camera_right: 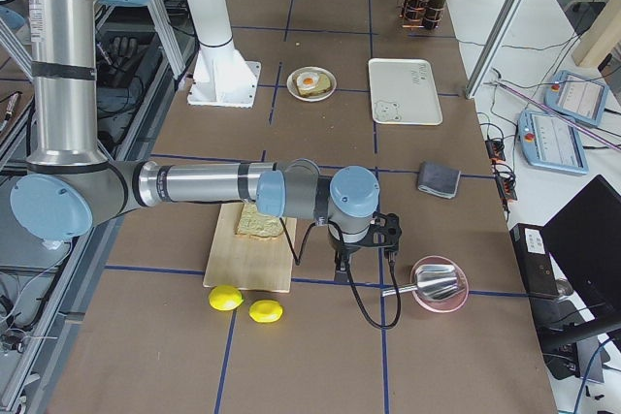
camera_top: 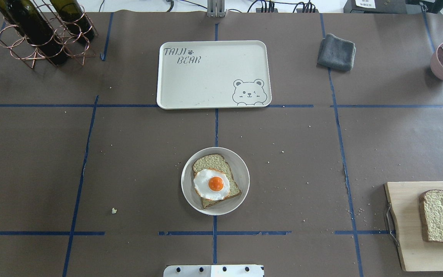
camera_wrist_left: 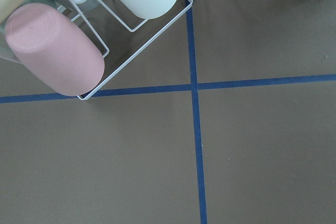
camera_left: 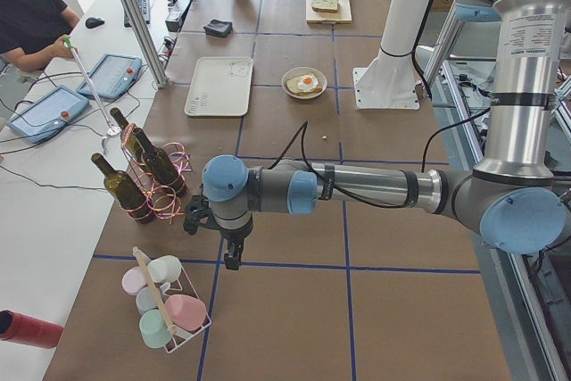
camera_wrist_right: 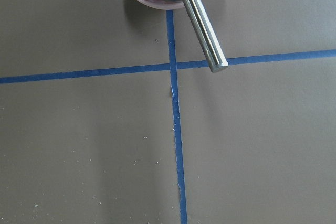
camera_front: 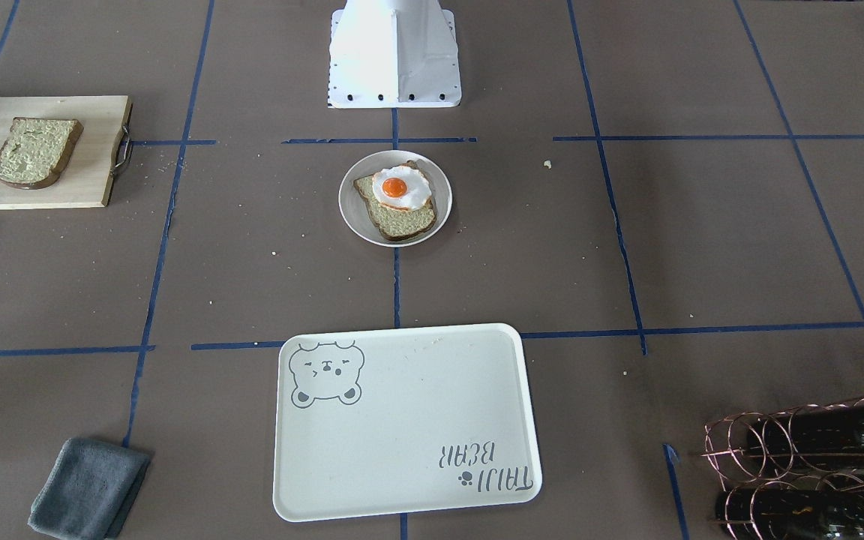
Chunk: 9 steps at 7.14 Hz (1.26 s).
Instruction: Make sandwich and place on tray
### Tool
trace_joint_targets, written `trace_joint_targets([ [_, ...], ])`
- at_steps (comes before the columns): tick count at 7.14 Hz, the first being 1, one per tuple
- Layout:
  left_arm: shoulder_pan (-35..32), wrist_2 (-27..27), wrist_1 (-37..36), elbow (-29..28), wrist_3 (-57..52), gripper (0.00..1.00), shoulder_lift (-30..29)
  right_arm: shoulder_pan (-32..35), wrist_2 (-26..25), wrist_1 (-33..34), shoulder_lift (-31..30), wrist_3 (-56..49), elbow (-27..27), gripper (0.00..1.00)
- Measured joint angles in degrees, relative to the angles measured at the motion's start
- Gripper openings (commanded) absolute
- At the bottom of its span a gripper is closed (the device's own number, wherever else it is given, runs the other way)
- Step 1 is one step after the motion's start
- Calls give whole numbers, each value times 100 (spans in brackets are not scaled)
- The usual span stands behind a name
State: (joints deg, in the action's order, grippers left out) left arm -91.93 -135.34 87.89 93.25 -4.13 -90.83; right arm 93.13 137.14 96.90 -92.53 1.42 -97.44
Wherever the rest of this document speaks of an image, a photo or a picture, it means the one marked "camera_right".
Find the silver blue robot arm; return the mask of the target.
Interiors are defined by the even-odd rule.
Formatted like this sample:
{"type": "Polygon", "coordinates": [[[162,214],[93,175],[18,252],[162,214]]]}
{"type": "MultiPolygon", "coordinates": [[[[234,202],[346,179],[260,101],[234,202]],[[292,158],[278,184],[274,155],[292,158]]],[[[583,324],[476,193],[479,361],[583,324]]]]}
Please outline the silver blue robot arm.
{"type": "Polygon", "coordinates": [[[140,207],[246,202],[326,227],[340,281],[351,279],[350,258],[359,249],[395,258],[399,219],[378,211],[378,181],[363,167],[325,176],[307,159],[175,166],[108,159],[97,138],[95,6],[149,0],[28,1],[37,145],[10,203],[30,234],[68,240],[140,207]]]}

